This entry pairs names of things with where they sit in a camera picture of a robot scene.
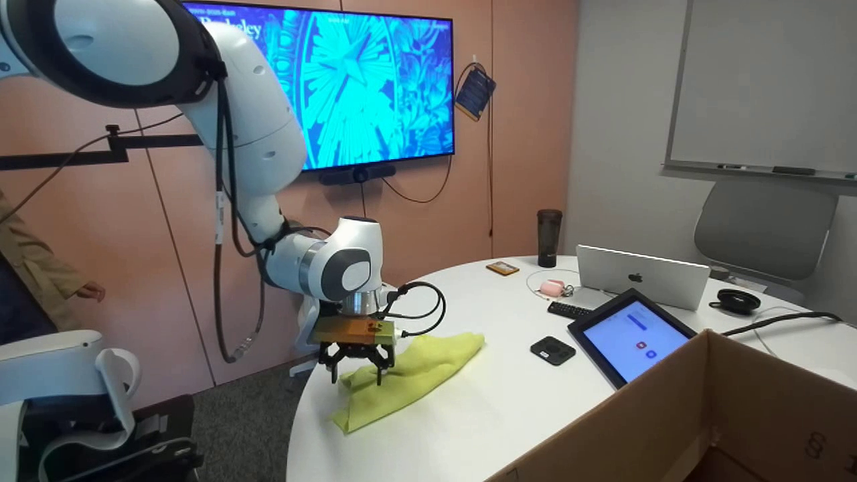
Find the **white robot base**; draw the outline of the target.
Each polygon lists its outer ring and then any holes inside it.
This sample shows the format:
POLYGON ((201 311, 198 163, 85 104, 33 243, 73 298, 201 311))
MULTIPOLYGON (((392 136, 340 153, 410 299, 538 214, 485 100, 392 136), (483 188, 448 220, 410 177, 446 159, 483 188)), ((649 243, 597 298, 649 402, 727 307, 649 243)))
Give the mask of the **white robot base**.
POLYGON ((0 482, 198 482, 194 404, 132 410, 140 362, 94 330, 0 349, 0 482))

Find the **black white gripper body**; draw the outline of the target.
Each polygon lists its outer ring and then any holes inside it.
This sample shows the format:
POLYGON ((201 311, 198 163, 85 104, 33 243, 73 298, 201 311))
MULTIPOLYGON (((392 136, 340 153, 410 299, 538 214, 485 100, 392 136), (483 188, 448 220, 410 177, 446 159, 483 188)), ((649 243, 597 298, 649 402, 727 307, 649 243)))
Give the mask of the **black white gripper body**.
POLYGON ((393 323, 380 317, 376 294, 348 294, 343 302, 324 302, 312 341, 322 349, 324 362, 347 356, 392 362, 393 323))

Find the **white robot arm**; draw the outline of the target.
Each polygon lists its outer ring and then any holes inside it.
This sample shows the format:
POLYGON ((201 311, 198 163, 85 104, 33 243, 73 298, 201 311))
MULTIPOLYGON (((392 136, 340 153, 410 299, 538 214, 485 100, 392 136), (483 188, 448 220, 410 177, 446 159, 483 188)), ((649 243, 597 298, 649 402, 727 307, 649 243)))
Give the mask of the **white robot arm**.
POLYGON ((384 231, 343 218, 320 235, 282 214, 278 194, 302 172, 306 143, 246 33, 201 21, 182 0, 0 0, 0 30, 8 78, 40 78, 102 108, 181 108, 214 161, 214 195, 258 250, 262 278, 339 307, 300 323, 314 360, 393 365, 384 333, 365 341, 347 333, 376 321, 384 231))

